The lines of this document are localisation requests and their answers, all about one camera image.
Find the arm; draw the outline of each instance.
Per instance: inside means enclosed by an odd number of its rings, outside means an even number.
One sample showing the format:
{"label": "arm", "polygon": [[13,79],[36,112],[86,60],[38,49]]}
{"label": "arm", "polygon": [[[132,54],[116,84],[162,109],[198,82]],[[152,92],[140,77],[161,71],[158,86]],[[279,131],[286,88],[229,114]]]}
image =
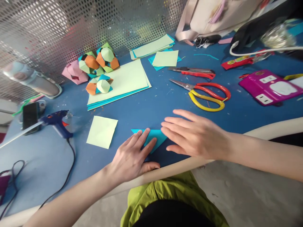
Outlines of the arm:
{"label": "arm", "polygon": [[110,164],[46,204],[24,227],[71,227],[91,205],[121,183],[160,168],[156,162],[144,163],[157,141],[153,138],[141,151],[149,132],[146,129],[132,135],[119,147]]}
{"label": "arm", "polygon": [[161,130],[176,143],[167,150],[235,162],[303,182],[303,148],[226,132],[210,120],[185,110],[174,113],[189,121],[165,118]]}

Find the pink origami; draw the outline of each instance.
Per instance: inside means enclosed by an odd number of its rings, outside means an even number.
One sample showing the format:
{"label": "pink origami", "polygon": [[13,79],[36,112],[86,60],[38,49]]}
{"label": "pink origami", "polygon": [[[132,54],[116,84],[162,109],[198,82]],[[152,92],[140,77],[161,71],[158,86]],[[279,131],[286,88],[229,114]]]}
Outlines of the pink origami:
{"label": "pink origami", "polygon": [[79,68],[78,60],[67,64],[62,72],[62,75],[73,81],[75,84],[81,84],[88,81],[88,75]]}

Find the green pants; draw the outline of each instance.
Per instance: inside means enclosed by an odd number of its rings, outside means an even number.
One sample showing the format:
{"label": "green pants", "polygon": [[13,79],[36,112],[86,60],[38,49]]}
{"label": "green pants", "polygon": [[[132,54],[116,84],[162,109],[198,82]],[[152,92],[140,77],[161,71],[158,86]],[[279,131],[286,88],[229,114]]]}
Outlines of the green pants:
{"label": "green pants", "polygon": [[222,213],[212,204],[198,186],[192,172],[187,171],[173,177],[147,183],[133,188],[128,194],[128,208],[121,219],[121,227],[131,227],[142,211],[159,199],[179,200],[196,208],[216,227],[228,227]]}

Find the modular origami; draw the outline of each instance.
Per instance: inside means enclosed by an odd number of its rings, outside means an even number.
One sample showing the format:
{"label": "modular origami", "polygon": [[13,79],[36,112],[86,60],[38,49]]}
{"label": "modular origami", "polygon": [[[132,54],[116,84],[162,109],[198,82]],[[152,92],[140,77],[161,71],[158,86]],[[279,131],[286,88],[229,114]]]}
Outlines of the modular origami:
{"label": "modular origami", "polygon": [[92,51],[85,53],[78,58],[79,68],[86,72],[90,78],[95,78],[104,73],[103,68],[96,61],[96,56]]}
{"label": "modular origami", "polygon": [[90,82],[86,86],[86,91],[90,95],[95,95],[98,93],[108,93],[113,90],[113,88],[111,87],[111,83],[113,81],[114,80],[112,78],[102,74],[99,80],[97,80],[96,78],[90,80]]}
{"label": "modular origami", "polygon": [[96,61],[107,73],[119,67],[119,61],[116,58],[113,49],[108,43],[105,43],[101,48],[97,50]]}
{"label": "modular origami", "polygon": [[73,81],[75,84],[81,84],[88,81],[88,75],[79,68],[78,60],[67,64],[62,75]]}

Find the floor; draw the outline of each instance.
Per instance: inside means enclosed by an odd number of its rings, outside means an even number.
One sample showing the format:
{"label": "floor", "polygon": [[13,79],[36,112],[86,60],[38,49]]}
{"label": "floor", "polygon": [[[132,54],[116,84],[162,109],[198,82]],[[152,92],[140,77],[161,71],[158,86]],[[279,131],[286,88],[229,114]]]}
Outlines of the floor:
{"label": "floor", "polygon": [[[303,226],[303,183],[223,161],[192,172],[230,226]],[[98,201],[74,227],[119,226],[127,194]]]}

